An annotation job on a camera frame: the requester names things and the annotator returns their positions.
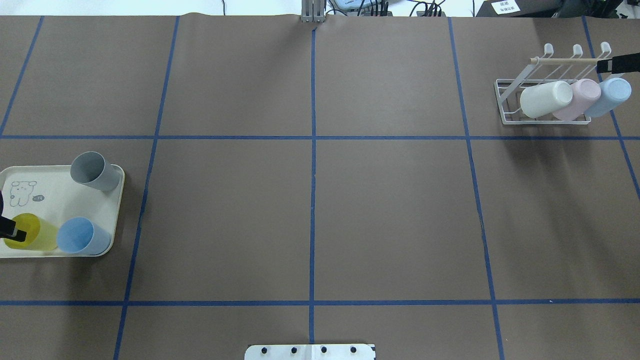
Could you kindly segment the light blue cup front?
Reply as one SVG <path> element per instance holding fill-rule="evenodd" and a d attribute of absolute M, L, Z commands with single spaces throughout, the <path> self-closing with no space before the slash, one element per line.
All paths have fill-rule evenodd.
<path fill-rule="evenodd" d="M 601 117 L 608 114 L 617 106 L 626 102 L 633 88 L 630 83 L 622 77 L 611 77 L 599 84 L 601 96 L 593 105 L 583 112 L 586 117 Z"/>

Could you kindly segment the light blue cup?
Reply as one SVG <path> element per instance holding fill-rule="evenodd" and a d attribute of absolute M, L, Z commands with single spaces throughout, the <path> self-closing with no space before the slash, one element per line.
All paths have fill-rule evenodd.
<path fill-rule="evenodd" d="M 630 83 L 622 77 L 611 77 L 599 84 L 601 96 L 593 105 L 583 112 L 586 117 L 601 117 L 608 114 L 617 106 L 626 102 L 633 88 Z"/>
<path fill-rule="evenodd" d="M 64 222 L 56 235 L 58 249 L 70 255 L 98 256 L 109 249 L 110 233 L 88 218 Z"/>

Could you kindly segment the yellow plastic cup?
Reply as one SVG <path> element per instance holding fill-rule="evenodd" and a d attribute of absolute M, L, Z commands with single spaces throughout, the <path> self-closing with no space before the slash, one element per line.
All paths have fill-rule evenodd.
<path fill-rule="evenodd" d="M 10 249 L 27 251 L 53 251 L 57 246 L 58 227 L 50 221 L 42 219 L 32 213 L 21 213 L 12 218 L 18 230 L 25 231 L 25 241 L 18 242 L 3 238 L 3 242 Z"/>

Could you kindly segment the pink plastic cup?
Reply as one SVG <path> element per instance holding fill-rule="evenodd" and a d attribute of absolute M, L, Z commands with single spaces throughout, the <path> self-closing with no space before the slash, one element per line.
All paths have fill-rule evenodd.
<path fill-rule="evenodd" d="M 598 82 L 592 79 L 579 79 L 570 84 L 573 98 L 569 105 L 554 111 L 553 116 L 561 121 L 574 121 L 601 97 L 602 91 Z"/>

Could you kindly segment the white plastic cup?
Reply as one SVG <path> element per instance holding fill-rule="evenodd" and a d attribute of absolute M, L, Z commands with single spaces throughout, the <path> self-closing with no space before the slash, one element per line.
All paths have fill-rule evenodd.
<path fill-rule="evenodd" d="M 525 88 L 521 92 L 519 104 L 527 117 L 535 119 L 567 107 L 573 99 L 570 84 L 556 80 Z"/>

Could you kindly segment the grey plastic cup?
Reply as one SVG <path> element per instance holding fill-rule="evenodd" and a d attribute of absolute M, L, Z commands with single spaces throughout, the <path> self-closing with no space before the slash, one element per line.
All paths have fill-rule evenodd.
<path fill-rule="evenodd" d="M 71 179 L 96 191 L 109 192 L 119 186 L 122 175 L 99 152 L 83 152 L 70 166 Z"/>

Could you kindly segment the light blue cup back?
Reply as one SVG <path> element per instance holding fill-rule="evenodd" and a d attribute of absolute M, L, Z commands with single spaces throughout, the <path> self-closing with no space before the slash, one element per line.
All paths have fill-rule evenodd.
<path fill-rule="evenodd" d="M 109 249 L 110 233 L 88 218 L 64 222 L 56 235 L 58 249 L 70 255 L 98 256 Z"/>

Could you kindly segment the cream plastic tray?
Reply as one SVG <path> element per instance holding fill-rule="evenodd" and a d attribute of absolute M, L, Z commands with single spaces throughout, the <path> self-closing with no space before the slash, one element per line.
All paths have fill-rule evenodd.
<path fill-rule="evenodd" d="M 57 228 L 71 218 L 85 217 L 109 233 L 105 249 L 95 255 L 103 256 L 114 245 L 126 179 L 121 166 L 112 168 L 120 176 L 119 184 L 104 192 L 73 181 L 70 165 L 7 167 L 0 174 L 2 214 L 34 214 Z"/>

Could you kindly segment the black labelled box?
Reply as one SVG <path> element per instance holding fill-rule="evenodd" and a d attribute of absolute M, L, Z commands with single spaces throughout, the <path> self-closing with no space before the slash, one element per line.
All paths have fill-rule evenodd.
<path fill-rule="evenodd" d="M 476 18 L 551 18 L 564 0 L 486 0 Z"/>

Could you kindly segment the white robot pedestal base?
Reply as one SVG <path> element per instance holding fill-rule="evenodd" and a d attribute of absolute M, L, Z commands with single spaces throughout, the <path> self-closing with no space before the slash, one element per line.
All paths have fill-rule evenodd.
<path fill-rule="evenodd" d="M 374 344 L 256 344 L 247 347 L 245 360 L 375 360 Z"/>

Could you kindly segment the aluminium frame post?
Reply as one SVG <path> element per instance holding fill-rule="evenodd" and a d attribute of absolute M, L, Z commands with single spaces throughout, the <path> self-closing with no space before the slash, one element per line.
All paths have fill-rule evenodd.
<path fill-rule="evenodd" d="M 302 23 L 324 23 L 327 16 L 327 0 L 302 0 L 301 15 Z"/>

